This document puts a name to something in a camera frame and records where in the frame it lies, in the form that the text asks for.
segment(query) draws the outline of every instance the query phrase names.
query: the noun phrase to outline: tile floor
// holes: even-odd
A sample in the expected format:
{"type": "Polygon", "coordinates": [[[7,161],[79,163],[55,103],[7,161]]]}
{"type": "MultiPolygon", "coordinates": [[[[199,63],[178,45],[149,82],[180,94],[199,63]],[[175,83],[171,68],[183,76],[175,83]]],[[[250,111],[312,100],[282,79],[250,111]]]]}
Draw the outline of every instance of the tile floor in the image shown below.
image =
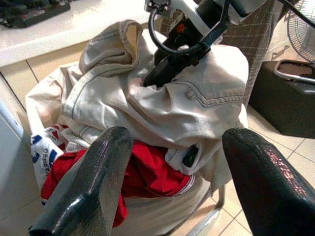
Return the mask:
{"type": "MultiPolygon", "coordinates": [[[[280,134],[252,107],[248,107],[250,129],[271,142],[285,158],[299,171],[310,184],[315,187],[315,140],[290,137],[280,134]]],[[[215,206],[218,194],[207,201],[196,213],[197,217],[190,220],[172,236],[184,236],[206,212],[215,206]]],[[[250,236],[252,235],[246,217],[238,200],[233,181],[226,185],[226,199],[223,210],[210,231],[204,236],[250,236]]]]}
{"type": "MultiPolygon", "coordinates": [[[[281,135],[253,108],[248,108],[250,129],[274,144],[289,162],[315,187],[315,140],[281,135]]],[[[217,194],[209,199],[195,214],[195,217],[181,227],[173,236],[184,236],[216,204],[217,194]]],[[[39,201],[33,201],[7,217],[0,226],[0,236],[26,236],[27,228],[40,214],[39,201]]],[[[226,202],[219,218],[204,236],[250,236],[242,207],[237,198],[233,181],[226,186],[226,202]]]]}

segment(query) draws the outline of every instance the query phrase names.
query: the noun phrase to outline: red garment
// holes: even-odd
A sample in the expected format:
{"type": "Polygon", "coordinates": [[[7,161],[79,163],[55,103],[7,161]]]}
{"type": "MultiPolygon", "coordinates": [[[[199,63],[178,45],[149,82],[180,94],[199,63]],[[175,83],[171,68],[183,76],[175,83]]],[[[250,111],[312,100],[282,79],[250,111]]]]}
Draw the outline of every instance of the red garment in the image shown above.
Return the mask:
{"type": "MultiPolygon", "coordinates": [[[[166,152],[167,149],[163,147],[133,142],[113,227],[119,226],[127,217],[128,211],[124,198],[168,197],[184,193],[192,186],[194,177],[172,169],[165,162],[166,152]]],[[[43,199],[49,199],[64,174],[84,153],[84,150],[65,153],[54,162],[41,191],[43,199]]]]}

